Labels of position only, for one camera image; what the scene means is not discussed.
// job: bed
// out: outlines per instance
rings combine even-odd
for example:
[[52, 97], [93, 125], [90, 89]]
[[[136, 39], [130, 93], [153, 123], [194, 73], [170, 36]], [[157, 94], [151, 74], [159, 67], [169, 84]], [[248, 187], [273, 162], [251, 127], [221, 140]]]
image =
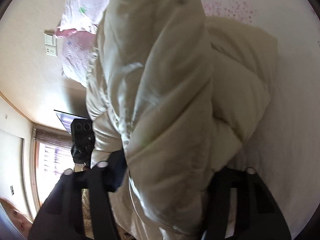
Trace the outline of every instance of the bed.
[[[2, 0], [0, 16], [10, 1]], [[252, 139], [229, 166], [258, 171], [284, 213], [292, 238], [319, 239], [319, 1], [202, 2], [207, 15], [259, 26], [278, 38], [273, 100]]]

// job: white wall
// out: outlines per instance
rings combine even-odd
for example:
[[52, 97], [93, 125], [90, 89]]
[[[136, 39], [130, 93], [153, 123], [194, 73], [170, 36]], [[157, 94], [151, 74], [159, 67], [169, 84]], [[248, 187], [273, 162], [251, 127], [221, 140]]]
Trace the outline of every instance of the white wall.
[[23, 139], [0, 130], [0, 196], [29, 213], [22, 170]]
[[0, 21], [0, 91], [34, 123], [64, 130], [55, 110], [86, 116], [85, 88], [47, 56], [44, 31], [57, 26], [65, 0], [13, 0]]
[[[33, 123], [0, 97], [0, 195], [4, 194], [18, 209], [34, 217], [36, 208], [30, 181], [32, 133]], [[10, 183], [14, 183], [13, 196], [7, 194]]]

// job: curtain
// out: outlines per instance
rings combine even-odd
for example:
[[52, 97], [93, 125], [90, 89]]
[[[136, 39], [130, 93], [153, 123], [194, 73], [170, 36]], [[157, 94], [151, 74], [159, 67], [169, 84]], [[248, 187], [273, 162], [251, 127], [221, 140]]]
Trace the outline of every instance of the curtain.
[[51, 145], [62, 149], [70, 150], [72, 147], [71, 135], [61, 132], [48, 131], [41, 128], [35, 128], [33, 132], [33, 139], [36, 142], [45, 145]]
[[44, 172], [60, 177], [66, 169], [72, 169], [74, 165], [70, 149], [45, 145]]
[[40, 143], [39, 166], [50, 176], [58, 176], [74, 167], [71, 155], [72, 138], [67, 132], [50, 128], [35, 128], [33, 139]]

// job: pink blanket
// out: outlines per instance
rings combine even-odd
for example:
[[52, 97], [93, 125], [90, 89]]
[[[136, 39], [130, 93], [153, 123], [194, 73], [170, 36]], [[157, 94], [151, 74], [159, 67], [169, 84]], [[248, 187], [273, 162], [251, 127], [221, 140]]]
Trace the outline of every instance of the pink blanket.
[[59, 31], [71, 29], [95, 34], [108, 3], [109, 0], [66, 0], [57, 36], [63, 36]]
[[96, 35], [83, 31], [63, 39], [62, 75], [87, 86], [87, 68]]

